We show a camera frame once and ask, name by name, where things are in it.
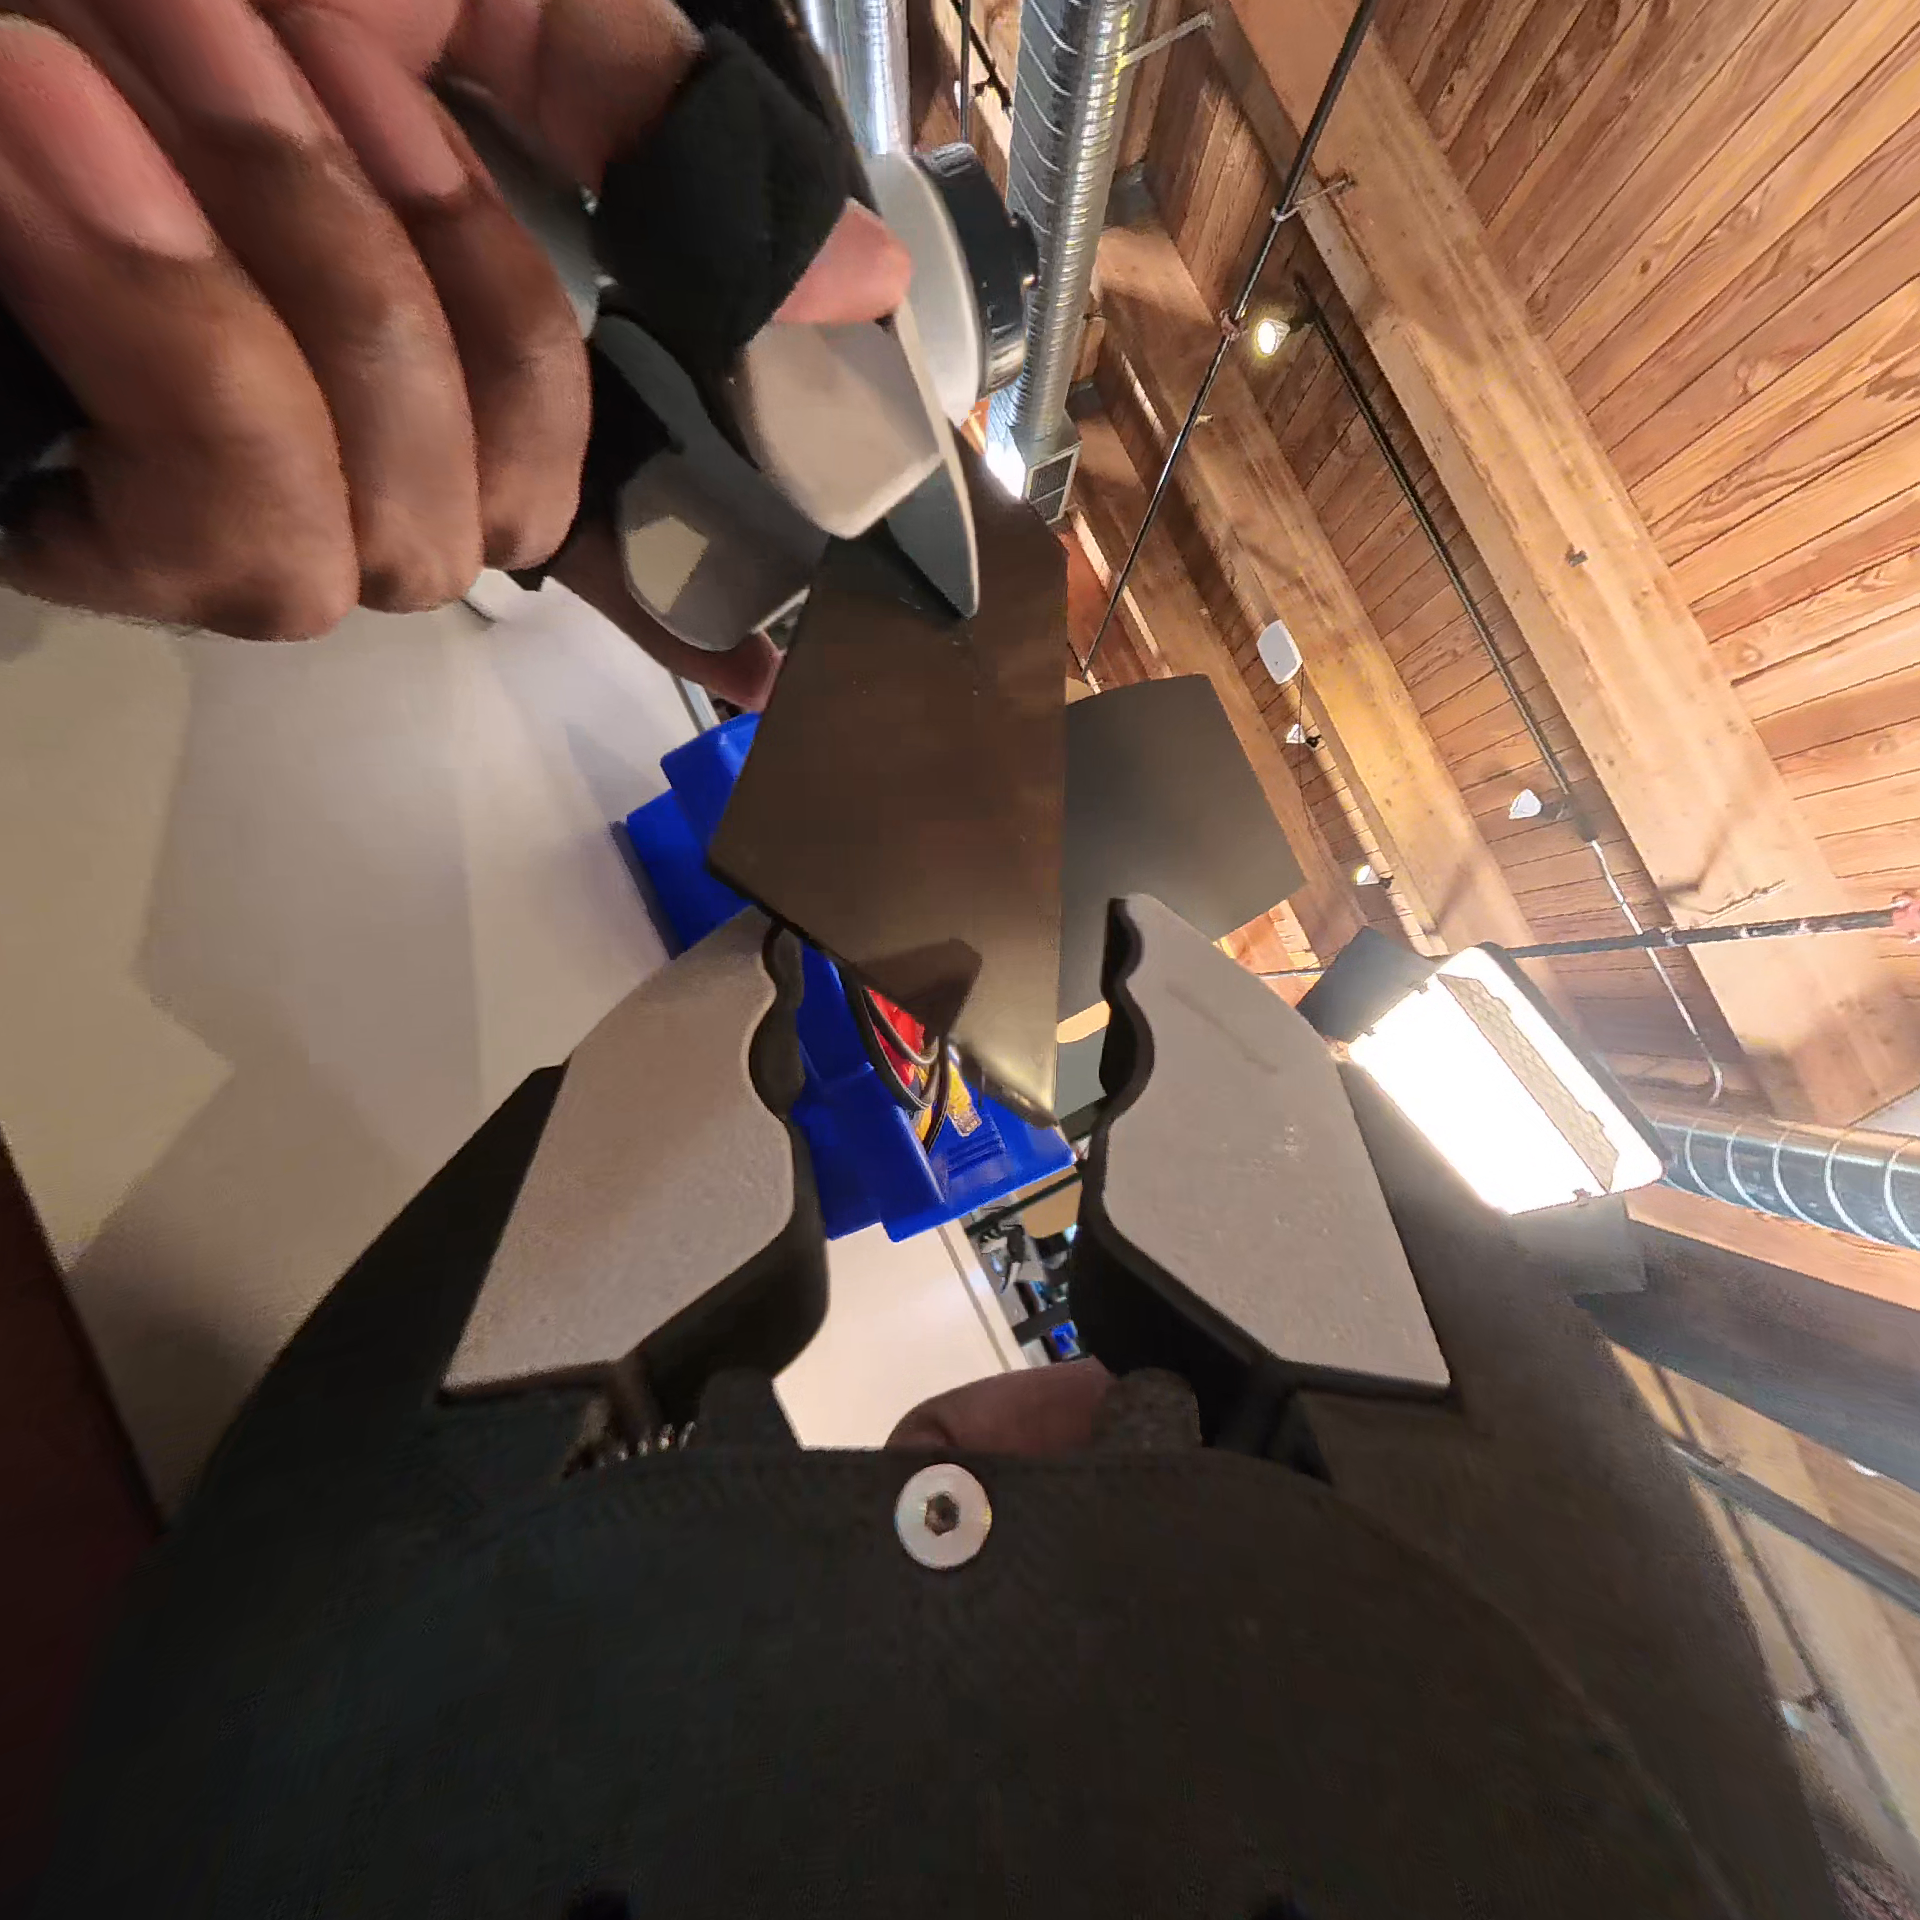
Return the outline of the blue plastic bin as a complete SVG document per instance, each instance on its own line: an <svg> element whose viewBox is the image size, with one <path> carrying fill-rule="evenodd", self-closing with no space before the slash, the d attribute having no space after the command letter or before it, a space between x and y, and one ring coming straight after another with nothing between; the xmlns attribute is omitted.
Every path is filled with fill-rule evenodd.
<svg viewBox="0 0 1920 1920"><path fill-rule="evenodd" d="M664 754L667 790L616 826L671 956L747 907L710 872L710 843L757 726L760 717L740 715ZM798 1046L805 1092L796 1122L813 1160L827 1239L884 1227L903 1242L1063 1175L1073 1165L1058 1129L1030 1125L976 1092L960 1070L946 1071L944 1120L932 1132L929 1082L900 1079L869 1013L857 1013L842 973L813 948L805 948Z"/></svg>

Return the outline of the person's left hand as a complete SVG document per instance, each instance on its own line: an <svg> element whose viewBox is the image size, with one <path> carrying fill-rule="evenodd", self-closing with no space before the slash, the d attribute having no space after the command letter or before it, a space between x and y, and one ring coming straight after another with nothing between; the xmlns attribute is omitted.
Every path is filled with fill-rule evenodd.
<svg viewBox="0 0 1920 1920"><path fill-rule="evenodd" d="M673 657L573 534L583 331L434 80L598 190L710 65L680 2L6 2L3 306L83 431L3 580L315 641L560 561Z"/></svg>

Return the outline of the black plate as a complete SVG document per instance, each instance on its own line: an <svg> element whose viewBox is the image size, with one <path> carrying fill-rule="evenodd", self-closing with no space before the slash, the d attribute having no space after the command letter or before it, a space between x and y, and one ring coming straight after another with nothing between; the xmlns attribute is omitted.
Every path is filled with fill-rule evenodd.
<svg viewBox="0 0 1920 1920"><path fill-rule="evenodd" d="M975 617L884 531L832 541L710 866L1052 1125L1070 558L967 444L960 467Z"/></svg>

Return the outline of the silver spiral duct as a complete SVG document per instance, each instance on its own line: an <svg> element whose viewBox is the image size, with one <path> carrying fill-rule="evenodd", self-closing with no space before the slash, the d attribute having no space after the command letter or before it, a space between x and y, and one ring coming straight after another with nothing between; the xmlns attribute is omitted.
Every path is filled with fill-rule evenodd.
<svg viewBox="0 0 1920 1920"><path fill-rule="evenodd" d="M1668 1186L1801 1227L1918 1251L1918 1141L1652 1108Z"/></svg>

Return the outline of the silver duct with vent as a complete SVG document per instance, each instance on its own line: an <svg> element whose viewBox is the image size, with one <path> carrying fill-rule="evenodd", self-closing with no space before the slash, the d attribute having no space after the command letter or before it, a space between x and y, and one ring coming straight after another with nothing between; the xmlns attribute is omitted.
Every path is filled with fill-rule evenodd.
<svg viewBox="0 0 1920 1920"><path fill-rule="evenodd" d="M991 476L1058 525L1079 470L1073 372L1146 2L1021 2L1006 203L1037 239L1019 379L990 401Z"/></svg>

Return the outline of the studio light panel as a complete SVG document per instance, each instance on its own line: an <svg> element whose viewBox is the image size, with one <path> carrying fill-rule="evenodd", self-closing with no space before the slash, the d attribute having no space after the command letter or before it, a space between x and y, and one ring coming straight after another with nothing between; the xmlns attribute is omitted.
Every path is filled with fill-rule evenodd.
<svg viewBox="0 0 1920 1920"><path fill-rule="evenodd" d="M1648 1288L1625 1199L1662 1186L1662 1137L1503 948L1363 930L1296 1009L1572 1294Z"/></svg>

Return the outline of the black board wooden frame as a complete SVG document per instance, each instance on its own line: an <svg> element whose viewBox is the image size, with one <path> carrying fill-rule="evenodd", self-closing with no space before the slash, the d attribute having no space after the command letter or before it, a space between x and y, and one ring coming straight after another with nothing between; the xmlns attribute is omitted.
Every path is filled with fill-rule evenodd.
<svg viewBox="0 0 1920 1920"><path fill-rule="evenodd" d="M1217 940L1305 872L1205 677L1150 680L1066 708L1058 1110L1079 1141L1101 1096L1109 906L1153 897Z"/></svg>

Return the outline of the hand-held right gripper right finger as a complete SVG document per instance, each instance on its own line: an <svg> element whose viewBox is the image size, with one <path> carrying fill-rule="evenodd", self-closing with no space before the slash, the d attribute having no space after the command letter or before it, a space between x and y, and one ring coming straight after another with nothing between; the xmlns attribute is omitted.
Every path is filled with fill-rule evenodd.
<svg viewBox="0 0 1920 1920"><path fill-rule="evenodd" d="M1310 1020L1153 897L1112 901L1101 991L1085 1352L1182 1381L1211 1448L1268 1448L1299 1393L1445 1402L1453 1373Z"/></svg>

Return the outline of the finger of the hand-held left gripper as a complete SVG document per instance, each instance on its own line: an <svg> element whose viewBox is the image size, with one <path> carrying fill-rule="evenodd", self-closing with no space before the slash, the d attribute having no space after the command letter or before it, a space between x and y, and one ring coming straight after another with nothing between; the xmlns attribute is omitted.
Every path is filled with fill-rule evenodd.
<svg viewBox="0 0 1920 1920"><path fill-rule="evenodd" d="M984 379L987 336L975 272L946 199L921 159L903 150L869 154L869 190L880 218L908 252L912 284L893 333L932 428L932 467L884 525L946 608L972 620L981 610L981 561L955 428L975 412Z"/></svg>

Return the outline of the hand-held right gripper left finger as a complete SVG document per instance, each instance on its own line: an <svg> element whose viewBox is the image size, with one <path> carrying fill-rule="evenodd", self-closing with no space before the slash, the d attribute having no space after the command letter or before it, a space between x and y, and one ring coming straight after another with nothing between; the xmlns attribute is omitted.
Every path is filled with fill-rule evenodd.
<svg viewBox="0 0 1920 1920"><path fill-rule="evenodd" d="M793 931L741 912L573 1050L442 1393L588 1387L628 1434L723 1373L781 1376L827 1315Z"/></svg>

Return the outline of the metal ceiling rod red tag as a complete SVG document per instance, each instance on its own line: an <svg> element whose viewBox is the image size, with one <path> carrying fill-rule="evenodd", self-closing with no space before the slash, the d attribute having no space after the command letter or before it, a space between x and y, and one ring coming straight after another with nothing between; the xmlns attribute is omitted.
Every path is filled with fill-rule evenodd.
<svg viewBox="0 0 1920 1920"><path fill-rule="evenodd" d="M1909 945L1918 945L1918 897L1899 897L1892 906L1865 907L1865 912L1749 919L1749 922L1728 922L1728 925L1648 925L1640 931L1624 931L1607 937L1503 948L1500 952L1512 961L1552 961L1552 958L1581 958L1581 956L1607 956L1607 952L1668 952L1668 949L1692 949L1692 948L1777 945L1777 940L1841 937L1841 934L1853 937L1857 931L1889 931Z"/></svg>

